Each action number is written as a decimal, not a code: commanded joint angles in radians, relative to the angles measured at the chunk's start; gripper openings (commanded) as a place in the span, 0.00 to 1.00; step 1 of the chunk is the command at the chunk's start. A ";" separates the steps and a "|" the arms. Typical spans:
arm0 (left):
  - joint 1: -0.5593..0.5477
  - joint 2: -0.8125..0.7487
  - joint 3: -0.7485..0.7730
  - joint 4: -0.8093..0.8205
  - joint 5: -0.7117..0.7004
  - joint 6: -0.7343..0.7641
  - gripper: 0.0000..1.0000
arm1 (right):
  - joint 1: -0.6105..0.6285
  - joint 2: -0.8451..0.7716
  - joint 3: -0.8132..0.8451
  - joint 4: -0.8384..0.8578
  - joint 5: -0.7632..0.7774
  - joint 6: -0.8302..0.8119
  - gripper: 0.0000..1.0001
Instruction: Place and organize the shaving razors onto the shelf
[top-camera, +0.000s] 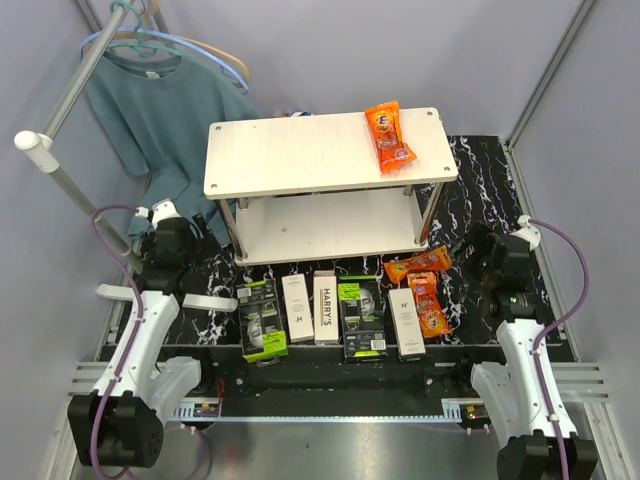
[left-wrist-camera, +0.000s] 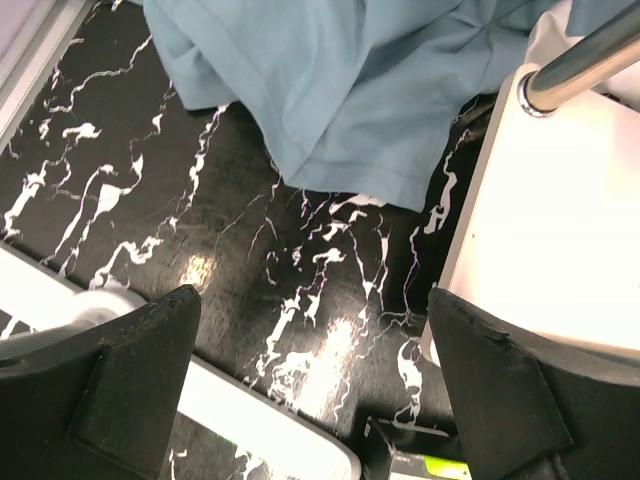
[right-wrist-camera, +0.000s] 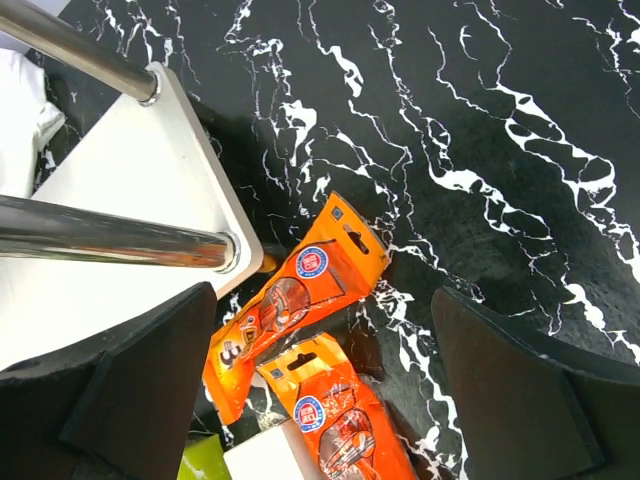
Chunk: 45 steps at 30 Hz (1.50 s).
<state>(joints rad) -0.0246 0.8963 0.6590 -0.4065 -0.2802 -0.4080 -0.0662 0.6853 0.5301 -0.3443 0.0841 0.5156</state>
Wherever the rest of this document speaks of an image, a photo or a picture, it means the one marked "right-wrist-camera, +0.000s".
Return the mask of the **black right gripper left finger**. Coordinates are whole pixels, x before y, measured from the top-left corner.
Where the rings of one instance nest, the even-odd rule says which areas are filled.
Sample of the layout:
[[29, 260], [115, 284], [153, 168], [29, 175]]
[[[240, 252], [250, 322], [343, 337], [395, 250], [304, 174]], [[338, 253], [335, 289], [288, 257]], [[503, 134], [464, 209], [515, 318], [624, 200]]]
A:
[[216, 307], [199, 283], [3, 369], [2, 478], [176, 478]]

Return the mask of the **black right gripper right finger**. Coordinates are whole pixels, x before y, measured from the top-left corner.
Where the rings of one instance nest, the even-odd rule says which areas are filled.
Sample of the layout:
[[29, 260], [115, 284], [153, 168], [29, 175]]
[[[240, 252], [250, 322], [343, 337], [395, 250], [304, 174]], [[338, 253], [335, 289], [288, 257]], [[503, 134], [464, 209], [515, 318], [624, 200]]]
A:
[[638, 367], [447, 287], [431, 312], [471, 478], [638, 478]]

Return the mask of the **white Harry's box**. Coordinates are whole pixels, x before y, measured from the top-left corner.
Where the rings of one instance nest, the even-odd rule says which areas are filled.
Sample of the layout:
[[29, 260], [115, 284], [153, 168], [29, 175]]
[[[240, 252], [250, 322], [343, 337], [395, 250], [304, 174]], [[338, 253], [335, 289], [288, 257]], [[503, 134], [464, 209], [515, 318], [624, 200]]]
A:
[[319, 470], [292, 420], [223, 454], [232, 479], [319, 479]]

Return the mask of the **orange razor pack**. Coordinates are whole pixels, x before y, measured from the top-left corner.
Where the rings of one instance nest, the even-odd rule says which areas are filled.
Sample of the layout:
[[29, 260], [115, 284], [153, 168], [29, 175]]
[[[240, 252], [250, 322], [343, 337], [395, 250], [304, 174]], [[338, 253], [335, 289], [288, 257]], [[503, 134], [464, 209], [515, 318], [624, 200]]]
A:
[[275, 275], [211, 338], [203, 382], [220, 421], [241, 417], [258, 355], [368, 296], [389, 263], [366, 220], [331, 193]]
[[327, 333], [257, 367], [325, 479], [414, 479], [386, 408]]

